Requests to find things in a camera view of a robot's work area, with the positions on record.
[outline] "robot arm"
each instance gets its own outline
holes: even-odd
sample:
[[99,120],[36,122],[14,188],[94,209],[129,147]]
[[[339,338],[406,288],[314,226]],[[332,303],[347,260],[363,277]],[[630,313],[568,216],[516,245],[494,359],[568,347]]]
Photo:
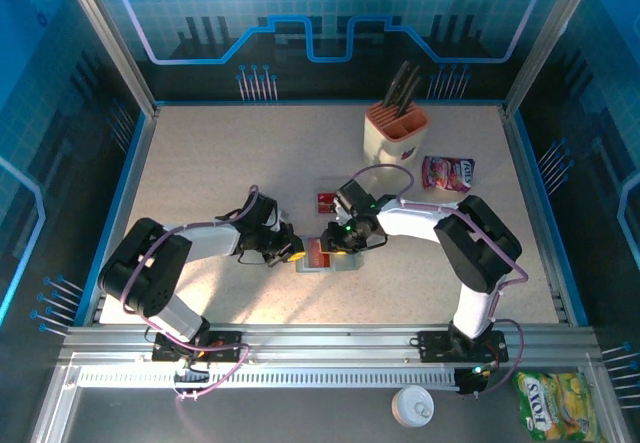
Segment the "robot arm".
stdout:
[[[184,265],[212,256],[257,252],[264,262],[294,261],[304,255],[302,241],[282,218],[275,200],[251,195],[242,209],[213,220],[213,224],[187,227],[170,235],[147,260],[130,286],[125,304],[136,314],[178,340],[203,345],[209,323],[174,295]],[[234,214],[244,215],[231,218]],[[149,218],[138,220],[102,268],[98,283],[121,299],[136,267],[154,242],[172,230]]]
[[322,251],[370,250],[395,235],[438,241],[462,281],[458,309],[450,324],[452,346],[464,355],[490,332],[496,287],[511,267],[490,244],[474,239],[472,229],[453,210],[471,218],[510,259],[515,261],[522,248],[481,198],[469,196],[458,205],[401,203],[392,195],[375,200],[350,180],[336,192],[334,203],[338,217],[322,235]]

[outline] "red snack bag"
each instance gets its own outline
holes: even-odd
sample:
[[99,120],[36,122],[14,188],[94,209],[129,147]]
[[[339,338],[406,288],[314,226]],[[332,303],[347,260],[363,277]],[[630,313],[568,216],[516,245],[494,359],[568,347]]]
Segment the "red snack bag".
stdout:
[[466,193],[471,189],[475,165],[471,158],[427,156],[422,163],[422,186]]

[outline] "blue trim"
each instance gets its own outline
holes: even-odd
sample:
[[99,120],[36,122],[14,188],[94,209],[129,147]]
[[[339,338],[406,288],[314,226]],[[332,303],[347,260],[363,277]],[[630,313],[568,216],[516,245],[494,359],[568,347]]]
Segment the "blue trim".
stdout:
[[627,219],[624,216],[624,213],[627,209],[627,203],[629,201],[629,193],[636,186],[638,186],[638,184],[640,184],[640,172],[630,176],[624,183],[624,185],[622,185],[622,191],[620,192],[620,202],[618,203],[618,213],[616,217],[618,218],[620,229],[622,230],[622,233],[627,240],[627,244],[629,245],[629,250],[633,255],[633,259],[636,260],[636,265],[638,266],[638,268],[640,268],[640,249],[638,248],[638,243],[636,243],[636,240],[633,237],[631,227],[629,226],[629,223],[627,223]]
[[316,56],[314,54],[313,49],[313,28],[311,19],[305,15],[270,15],[267,16],[267,25],[266,26],[254,26],[250,27],[245,31],[238,40],[234,42],[233,45],[226,51],[221,58],[184,58],[184,59],[175,59],[175,60],[161,60],[159,59],[153,49],[151,48],[151,43],[147,39],[147,36],[142,29],[142,25],[138,20],[138,17],[133,10],[131,2],[129,0],[122,0],[122,4],[131,19],[131,23],[133,24],[138,37],[140,38],[140,42],[144,47],[145,52],[147,53],[147,57],[156,65],[160,66],[175,66],[175,65],[224,65],[226,64],[241,48],[242,46],[253,36],[256,34],[262,33],[275,33],[276,32],[276,23],[302,23],[304,24],[305,30],[305,42],[306,42],[306,52],[307,58],[309,61],[313,63],[346,63],[351,60],[353,57],[353,47],[355,41],[355,25],[356,23],[362,21],[369,22],[383,22],[384,23],[384,31],[393,32],[393,33],[405,33],[409,36],[414,43],[424,51],[435,63],[483,63],[483,64],[502,64],[508,61],[511,58],[516,46],[518,45],[518,41],[520,40],[520,36],[524,31],[527,22],[529,21],[529,17],[533,12],[533,8],[536,6],[538,0],[530,0],[527,8],[525,9],[520,23],[518,27],[515,29],[511,41],[509,43],[509,47],[505,52],[504,56],[500,58],[459,58],[459,57],[442,57],[438,56],[436,52],[427,44],[426,41],[420,36],[420,34],[411,26],[404,25],[395,25],[393,23],[393,15],[356,15],[349,18],[349,22],[347,23],[347,32],[346,32],[346,43],[347,47],[345,49],[344,56]]
[[89,311],[91,295],[93,294],[95,286],[98,284],[98,275],[100,274],[100,269],[102,267],[102,260],[104,259],[105,253],[107,251],[109,237],[111,236],[111,231],[113,230],[116,216],[118,215],[118,209],[120,208],[122,195],[124,194],[124,189],[127,185],[129,174],[131,173],[131,166],[133,165],[133,159],[136,154],[138,144],[140,143],[140,136],[142,135],[142,129],[144,128],[145,119],[146,118],[144,113],[141,112],[140,118],[138,118],[138,124],[136,125],[136,131],[134,132],[133,138],[131,139],[131,145],[129,145],[127,157],[124,160],[124,166],[122,167],[122,172],[120,173],[118,186],[116,186],[116,191],[113,195],[111,207],[109,208],[109,213],[107,214],[107,219],[104,223],[102,235],[100,236],[100,241],[98,242],[96,255],[93,258],[93,263],[91,263],[91,269],[89,270],[87,283],[85,284],[84,292],[82,293],[82,298],[80,299],[80,304],[78,305],[78,311],[76,312],[76,316],[73,321],[74,326],[82,326],[84,318]]
[[[156,106],[296,106],[296,105],[372,105],[380,100],[278,100],[278,101],[232,101],[232,100],[157,100]],[[414,100],[420,105],[432,106],[502,106],[504,100]]]
[[16,295],[16,291],[18,290],[18,285],[22,280],[22,276],[24,275],[24,270],[27,268],[27,264],[29,263],[29,259],[31,258],[31,253],[36,246],[36,242],[38,241],[38,237],[40,236],[40,232],[42,231],[42,227],[44,226],[44,222],[47,219],[44,212],[44,200],[42,198],[42,192],[40,191],[40,187],[27,177],[23,172],[18,170],[15,166],[13,166],[9,161],[5,160],[0,156],[0,167],[7,170],[16,180],[18,180],[23,186],[25,186],[31,193],[33,193],[33,198],[36,203],[36,210],[38,212],[38,221],[36,221],[33,230],[31,231],[31,236],[29,237],[29,241],[27,241],[27,245],[22,252],[22,256],[20,257],[20,261],[18,262],[18,266],[16,271],[13,273],[13,277],[11,278],[11,282],[9,283],[9,287],[7,288],[7,292],[2,298],[2,303],[0,303],[0,327],[4,322],[4,318],[7,316],[7,312],[9,311],[9,307],[11,306],[11,302],[13,301],[13,297]]
[[571,300],[571,306],[573,307],[573,313],[576,318],[576,323],[578,324],[578,326],[589,326],[589,320],[587,319],[587,314],[584,311],[584,306],[582,305],[582,300],[580,299],[580,293],[578,292],[578,285],[576,284],[576,280],[573,276],[573,271],[571,271],[569,258],[567,257],[567,252],[564,249],[564,244],[562,243],[562,238],[560,237],[560,231],[558,230],[558,225],[556,223],[555,216],[553,215],[551,202],[549,201],[547,192],[544,189],[544,183],[542,182],[542,176],[540,175],[540,171],[538,170],[536,157],[533,153],[533,148],[531,147],[531,141],[529,141],[529,136],[527,134],[527,130],[524,126],[524,121],[522,120],[522,116],[520,115],[519,110],[514,115],[514,121],[518,129],[518,136],[522,141],[522,147],[524,148],[524,157],[526,159],[525,163],[531,169],[531,174],[536,186],[536,191],[540,196],[542,211],[549,227],[549,232],[551,233],[551,239],[553,240],[553,245],[555,247],[554,249],[556,250],[558,262],[560,263],[560,270],[562,271],[562,274],[564,276],[565,287],[567,289],[569,299]]

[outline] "cable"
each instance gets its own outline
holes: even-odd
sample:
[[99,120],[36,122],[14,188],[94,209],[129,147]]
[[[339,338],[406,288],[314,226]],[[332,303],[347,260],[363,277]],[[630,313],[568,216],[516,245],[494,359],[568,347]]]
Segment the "cable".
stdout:
[[[256,204],[256,201],[258,200],[258,195],[259,195],[258,186],[257,185],[251,185],[251,187],[249,188],[249,194],[250,195],[253,194],[253,198],[252,198],[251,202],[249,203],[249,205],[243,211],[241,211],[238,215],[234,216],[233,218],[230,218],[230,219],[224,220],[224,221],[206,221],[206,222],[201,222],[201,223],[190,223],[188,225],[177,226],[177,227],[172,228],[171,230],[165,232],[162,236],[160,236],[160,238],[158,238],[153,243],[153,245],[151,245],[151,247],[147,250],[147,252],[144,254],[142,259],[138,262],[138,266],[136,266],[136,268],[133,270],[133,272],[131,273],[131,276],[129,277],[129,281],[127,281],[127,284],[124,286],[124,288],[122,290],[122,294],[120,295],[120,303],[122,305],[122,310],[125,313],[130,314],[130,315],[131,314],[133,314],[133,315],[137,314],[135,311],[127,309],[127,305],[126,305],[127,297],[129,296],[129,293],[131,292],[131,287],[133,286],[134,282],[136,281],[136,279],[140,275],[140,272],[142,271],[142,268],[144,268],[144,266],[147,263],[147,261],[149,260],[149,258],[151,258],[151,256],[160,247],[160,245],[162,245],[162,243],[167,241],[171,236],[173,236],[173,235],[175,235],[175,234],[177,234],[177,233],[179,233],[181,231],[191,230],[191,229],[195,229],[195,228],[211,228],[211,227],[216,227],[216,226],[221,226],[221,225],[228,225],[230,223],[238,221],[239,219],[243,218],[247,213],[249,213],[249,211],[251,211],[253,206]],[[221,346],[215,346],[215,347],[204,347],[204,346],[200,347],[200,346],[190,345],[188,343],[180,341],[179,339],[177,339],[173,335],[170,335],[169,333],[163,331],[158,325],[156,325],[155,323],[151,322],[145,316],[140,315],[140,317],[151,328],[154,328],[155,330],[161,332],[167,339],[169,339],[170,341],[174,342],[175,344],[177,344],[177,345],[179,345],[179,346],[181,346],[183,348],[186,348],[188,350],[212,352],[212,351],[234,350],[234,349],[237,349],[237,348],[245,348],[246,349],[245,354],[240,358],[238,363],[233,368],[231,368],[231,370],[226,375],[224,375],[220,380],[218,380],[218,382],[215,385],[212,385],[211,387],[207,388],[206,390],[201,391],[200,393],[195,393],[194,392],[194,397],[193,397],[194,399],[198,397],[198,394],[204,395],[206,393],[209,393],[209,392],[215,390],[218,386],[220,386],[222,383],[224,383],[229,377],[231,377],[231,375],[233,373],[235,373],[238,370],[238,368],[240,368],[242,363],[244,363],[244,360],[247,358],[247,355],[249,354],[249,351],[251,350],[251,347],[249,345],[247,345],[246,343],[236,343],[236,344],[232,344],[232,345],[221,345]]]
[[493,357],[496,359],[496,371],[499,370],[500,369],[500,355],[498,354],[496,349],[490,343],[485,343],[484,346],[486,346],[489,349],[489,351],[491,353],[493,353]]
[[373,170],[375,168],[395,168],[396,170],[404,171],[409,176],[409,179],[411,181],[409,181],[409,184],[406,187],[404,187],[402,190],[400,190],[400,193],[398,193],[398,195],[396,196],[396,198],[398,198],[399,201],[402,201],[401,200],[402,195],[404,195],[407,191],[409,191],[411,189],[411,187],[413,186],[413,184],[415,183],[415,179],[413,178],[413,174],[409,170],[407,170],[403,166],[394,165],[393,163],[378,163],[377,165],[367,166],[365,168],[362,168],[355,175],[353,175],[351,177],[351,179],[355,180],[362,173],[365,173],[365,172],[367,172],[369,170]]
[[216,381],[213,385],[207,386],[206,388],[202,389],[202,390],[194,390],[191,393],[180,393],[178,392],[178,390],[174,387],[173,391],[175,391],[181,398],[191,398],[191,399],[198,399],[198,397],[200,396],[204,396],[207,393],[211,393],[213,390],[215,390],[216,388],[218,388],[220,385],[222,385],[222,383],[224,383],[225,381],[227,381],[229,378],[231,378],[231,375],[233,375],[239,368],[240,366],[242,366],[242,364],[244,363],[244,361],[247,359],[247,356],[249,356],[249,350],[250,347],[249,345],[247,345],[246,343],[242,343],[242,344],[238,344],[236,346],[240,346],[242,345],[243,348],[246,348],[247,351],[244,352],[244,354],[240,357],[240,359],[238,360],[238,362],[234,365],[233,368],[231,368],[222,378],[220,378],[218,381]]
[[413,174],[406,168],[400,165],[394,165],[393,163],[380,163],[377,165],[367,166],[361,169],[355,175],[353,175],[351,179],[355,179],[356,177],[360,176],[362,173],[372,170],[374,168],[395,168],[409,175],[411,182],[407,187],[403,188],[402,191],[400,191],[396,196],[402,208],[414,209],[414,210],[427,209],[427,210],[435,211],[438,213],[446,213],[449,215],[457,216],[459,219],[464,221],[467,224],[467,226],[469,226],[469,228],[471,228],[489,246],[489,248],[491,248],[507,265],[509,265],[512,270],[520,274],[520,277],[513,278],[509,281],[505,281],[504,283],[501,283],[496,286],[495,296],[493,301],[491,302],[491,306],[489,307],[490,319],[493,318],[493,315],[496,311],[496,307],[498,306],[498,300],[500,299],[502,290],[504,290],[507,286],[515,285],[518,283],[525,283],[529,281],[529,275],[527,274],[527,272],[524,271],[524,269],[520,267],[520,265],[518,265],[514,260],[512,260],[504,251],[502,251],[502,249],[489,237],[489,235],[487,235],[484,231],[482,231],[482,229],[478,225],[476,225],[475,222],[468,215],[465,215],[460,210],[451,208],[449,206],[441,206],[433,203],[420,203],[420,202],[409,203],[406,200],[404,200],[404,198],[402,198],[402,195],[404,195],[407,191],[409,191],[409,189],[411,189],[411,187],[415,182],[415,179],[413,178]]
[[[500,318],[496,320],[496,323],[511,323],[513,326],[516,327],[516,330],[518,330],[518,336],[520,337],[520,349],[518,350],[518,356],[516,357],[516,361],[513,362],[513,365],[511,366],[511,368],[509,368],[509,371],[507,371],[507,373],[502,377],[502,379],[498,381],[495,385],[484,390],[482,392],[483,395],[487,395],[497,390],[502,385],[504,385],[509,378],[511,378],[511,375],[515,373],[516,369],[518,368],[518,365],[522,361],[522,352],[524,351],[524,331],[522,330],[520,323],[518,323],[516,320],[512,320],[511,318]],[[478,398],[478,394],[479,394],[478,392],[475,392],[476,399]]]
[[133,286],[136,279],[140,275],[140,272],[144,268],[145,264],[147,263],[147,261],[149,261],[149,258],[151,258],[151,256],[160,247],[160,245],[162,245],[162,243],[167,241],[171,236],[175,235],[176,233],[180,233],[181,231],[191,230],[195,228],[211,228],[215,226],[228,225],[230,223],[234,223],[238,221],[239,219],[243,218],[247,213],[249,213],[249,211],[251,211],[251,209],[253,208],[253,205],[256,204],[256,201],[258,200],[258,194],[259,194],[258,192],[259,192],[258,186],[251,185],[251,187],[249,188],[249,194],[253,193],[253,199],[249,203],[249,206],[247,206],[243,211],[241,211],[240,214],[234,216],[231,219],[224,220],[224,221],[205,221],[200,223],[190,223],[188,225],[183,225],[183,226],[176,226],[175,228],[172,228],[171,230],[165,232],[162,236],[160,236],[160,238],[158,238],[153,243],[153,245],[151,245],[151,247],[147,250],[147,252],[144,254],[142,259],[138,262],[138,266],[136,266],[136,268],[133,270],[133,272],[131,273],[131,276],[129,277],[129,281],[127,281],[127,284],[124,286],[122,290],[122,294],[120,295],[120,304],[122,305],[122,311],[124,311],[128,315],[137,315],[135,311],[129,310],[127,308],[127,304],[126,304],[127,297],[129,296],[129,293],[131,292],[131,287]]

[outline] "speckled tabletop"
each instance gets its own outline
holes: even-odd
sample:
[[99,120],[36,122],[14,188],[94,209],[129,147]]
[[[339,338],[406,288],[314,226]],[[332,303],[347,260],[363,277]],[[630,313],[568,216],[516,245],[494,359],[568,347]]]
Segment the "speckled tabletop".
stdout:
[[[431,118],[414,161],[408,199],[458,201],[420,184],[424,155],[476,161],[473,194],[481,196],[520,240],[518,260],[530,281],[506,291],[498,317],[557,323],[540,255],[495,107],[424,106]],[[315,193],[327,179],[341,181],[365,166],[361,105],[216,106],[162,109],[129,225],[141,217],[164,224],[210,220],[244,203],[256,183],[275,198],[299,235],[318,235],[327,219],[315,215]],[[364,181],[396,192],[403,176]],[[444,323],[460,291],[441,247],[392,237],[364,255],[353,272],[296,273],[295,266],[243,266],[209,258],[185,266],[179,296],[217,323]],[[103,323],[131,322],[108,298]]]

